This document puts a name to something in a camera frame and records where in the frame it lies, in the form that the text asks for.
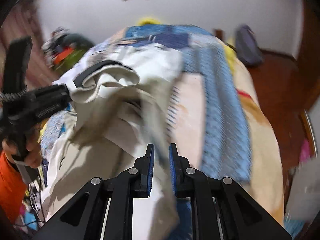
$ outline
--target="triangular cutout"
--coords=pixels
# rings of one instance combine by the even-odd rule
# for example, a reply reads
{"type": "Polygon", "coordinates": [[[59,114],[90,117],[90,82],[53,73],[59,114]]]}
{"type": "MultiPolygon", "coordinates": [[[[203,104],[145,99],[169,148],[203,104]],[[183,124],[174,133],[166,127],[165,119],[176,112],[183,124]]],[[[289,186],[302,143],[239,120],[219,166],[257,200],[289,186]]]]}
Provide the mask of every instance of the triangular cutout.
{"type": "Polygon", "coordinates": [[[60,220],[74,227],[78,226],[88,199],[89,193],[86,192],[73,203],[73,205],[60,217],[60,220]]]}
{"type": "Polygon", "coordinates": [[[240,194],[235,194],[236,201],[240,208],[244,223],[251,226],[259,221],[262,221],[262,216],[257,210],[240,194]]]}

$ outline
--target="human hand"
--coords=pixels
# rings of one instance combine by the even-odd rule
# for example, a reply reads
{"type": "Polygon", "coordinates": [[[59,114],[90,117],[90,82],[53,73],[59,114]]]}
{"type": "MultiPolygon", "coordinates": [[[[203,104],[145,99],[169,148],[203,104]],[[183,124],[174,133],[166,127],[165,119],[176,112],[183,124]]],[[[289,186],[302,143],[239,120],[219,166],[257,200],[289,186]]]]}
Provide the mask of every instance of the human hand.
{"type": "MultiPolygon", "coordinates": [[[[24,159],[24,162],[26,165],[34,169],[37,168],[42,161],[41,147],[38,143],[39,135],[40,131],[38,127],[35,127],[32,135],[27,139],[26,143],[26,149],[29,151],[29,153],[24,159]]],[[[12,158],[12,155],[17,154],[17,146],[15,145],[15,143],[4,139],[2,141],[2,149],[7,156],[8,161],[11,163],[15,163],[12,158]]]]}

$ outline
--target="person's arm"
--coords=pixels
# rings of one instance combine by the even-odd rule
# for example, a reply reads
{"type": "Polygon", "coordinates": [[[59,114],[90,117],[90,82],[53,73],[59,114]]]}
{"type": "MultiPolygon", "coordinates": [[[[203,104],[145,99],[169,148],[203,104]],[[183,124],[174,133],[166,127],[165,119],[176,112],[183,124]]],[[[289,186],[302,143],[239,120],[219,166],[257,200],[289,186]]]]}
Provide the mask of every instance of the person's arm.
{"type": "MultiPolygon", "coordinates": [[[[24,161],[32,168],[38,167],[42,161],[38,137],[39,130],[36,129],[26,145],[29,154],[24,161]]],[[[0,155],[0,205],[10,222],[14,223],[19,215],[27,185],[22,181],[12,159],[12,155],[17,152],[16,146],[4,140],[2,148],[3,151],[0,155]]]]}

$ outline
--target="bed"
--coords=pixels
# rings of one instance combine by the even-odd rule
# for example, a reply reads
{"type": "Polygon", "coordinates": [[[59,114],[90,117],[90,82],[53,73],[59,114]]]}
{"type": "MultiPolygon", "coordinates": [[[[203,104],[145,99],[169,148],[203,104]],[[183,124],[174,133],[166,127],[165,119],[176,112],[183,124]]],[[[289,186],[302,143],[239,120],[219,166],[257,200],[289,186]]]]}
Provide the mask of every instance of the bed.
{"type": "MultiPolygon", "coordinates": [[[[104,60],[119,46],[139,48],[154,43],[183,54],[183,71],[172,88],[167,111],[168,139],[177,144],[179,154],[187,157],[191,166],[208,176],[233,177],[283,225],[282,165],[276,137],[260,110],[249,72],[236,58],[234,51],[209,32],[191,25],[129,27],[90,49],[79,64],[56,83],[74,78],[88,66],[104,60]],[[212,62],[219,65],[219,71],[211,69],[212,62]],[[220,120],[217,118],[220,115],[228,118],[220,120]],[[228,128],[219,132],[221,126],[228,128]],[[224,155],[215,155],[215,147],[223,149],[224,155]]],[[[47,138],[42,140],[42,149],[46,151],[43,170],[47,185],[42,198],[44,209],[62,161],[50,155],[52,148],[58,147],[52,142],[61,135],[61,129],[69,125],[61,123],[61,116],[51,118],[48,123],[55,128],[55,132],[46,129],[44,137],[47,138]]],[[[146,219],[145,213],[134,211],[133,216],[133,239],[145,239],[146,234],[142,233],[145,230],[135,222],[146,219]]]]}

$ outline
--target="black bag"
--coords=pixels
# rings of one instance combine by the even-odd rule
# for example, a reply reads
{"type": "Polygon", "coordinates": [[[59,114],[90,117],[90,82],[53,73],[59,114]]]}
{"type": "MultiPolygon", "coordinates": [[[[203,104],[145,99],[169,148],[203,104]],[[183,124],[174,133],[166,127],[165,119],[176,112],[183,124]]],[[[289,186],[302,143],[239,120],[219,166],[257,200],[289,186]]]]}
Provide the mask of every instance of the black bag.
{"type": "Polygon", "coordinates": [[[254,33],[248,25],[242,25],[236,30],[236,53],[246,67],[258,66],[263,62],[254,33]]]}

